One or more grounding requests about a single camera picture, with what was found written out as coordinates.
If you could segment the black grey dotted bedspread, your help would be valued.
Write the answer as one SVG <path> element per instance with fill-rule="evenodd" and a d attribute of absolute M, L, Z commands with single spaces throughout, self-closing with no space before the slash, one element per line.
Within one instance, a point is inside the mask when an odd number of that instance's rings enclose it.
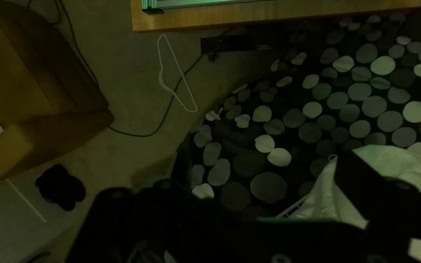
<path fill-rule="evenodd" d="M 322 21 L 207 113 L 175 180 L 242 217 L 302 204 L 321 170 L 362 147 L 421 157 L 421 12 Z"/>

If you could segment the black power strip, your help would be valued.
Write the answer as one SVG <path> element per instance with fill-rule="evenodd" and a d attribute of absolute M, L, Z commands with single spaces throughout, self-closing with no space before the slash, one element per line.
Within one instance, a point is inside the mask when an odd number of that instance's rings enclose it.
<path fill-rule="evenodd" d="M 219 36 L 200 40 L 203 55 L 220 55 L 233 52 L 270 50 L 273 45 L 251 36 Z"/>

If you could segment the white crumpled cloth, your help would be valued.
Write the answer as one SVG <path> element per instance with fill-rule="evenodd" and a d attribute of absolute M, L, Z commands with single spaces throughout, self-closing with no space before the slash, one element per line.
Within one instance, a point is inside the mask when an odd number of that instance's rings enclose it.
<path fill-rule="evenodd" d="M 330 161 L 295 220 L 421 224 L 421 157 L 394 147 L 362 147 Z"/>

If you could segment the black object on floor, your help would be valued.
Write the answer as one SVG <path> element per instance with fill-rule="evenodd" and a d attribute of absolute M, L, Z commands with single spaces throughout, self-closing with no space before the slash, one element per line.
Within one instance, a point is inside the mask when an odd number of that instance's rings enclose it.
<path fill-rule="evenodd" d="M 55 204 L 67 213 L 72 211 L 86 198 L 84 185 L 59 164 L 42 173 L 34 180 L 34 186 L 48 204 Z"/>

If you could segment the brown cardboard box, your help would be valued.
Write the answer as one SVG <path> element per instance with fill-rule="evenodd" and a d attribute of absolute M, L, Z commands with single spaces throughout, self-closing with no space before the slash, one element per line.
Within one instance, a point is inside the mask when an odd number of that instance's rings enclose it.
<path fill-rule="evenodd" d="M 112 123 L 58 30 L 0 0 L 0 180 L 69 153 Z"/>

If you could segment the wooden bed frame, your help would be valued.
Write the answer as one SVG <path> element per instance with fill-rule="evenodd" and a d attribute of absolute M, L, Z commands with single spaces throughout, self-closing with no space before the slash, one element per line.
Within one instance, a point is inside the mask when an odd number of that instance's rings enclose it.
<path fill-rule="evenodd" d="M 129 0 L 134 33 L 276 23 L 299 18 L 390 12 L 421 8 L 421 0 L 271 0 L 163 11 L 147 15 Z"/>

